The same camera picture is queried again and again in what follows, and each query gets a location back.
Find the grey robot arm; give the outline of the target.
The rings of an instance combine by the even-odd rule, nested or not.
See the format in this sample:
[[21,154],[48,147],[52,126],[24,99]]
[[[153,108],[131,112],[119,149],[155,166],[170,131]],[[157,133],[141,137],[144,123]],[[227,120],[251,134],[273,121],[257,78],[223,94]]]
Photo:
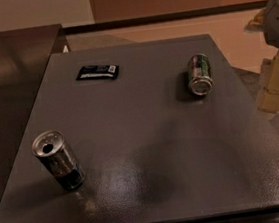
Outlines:
[[279,113],[279,0],[269,0],[262,14],[265,42],[277,48],[272,59],[263,59],[260,72],[260,90],[256,105],[259,111]]

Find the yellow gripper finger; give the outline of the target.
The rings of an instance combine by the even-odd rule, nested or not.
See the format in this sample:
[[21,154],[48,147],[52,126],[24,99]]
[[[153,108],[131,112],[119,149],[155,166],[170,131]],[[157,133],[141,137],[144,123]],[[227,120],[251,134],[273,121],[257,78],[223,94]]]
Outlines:
[[279,113],[279,50],[272,59],[263,59],[260,69],[256,105],[260,111]]

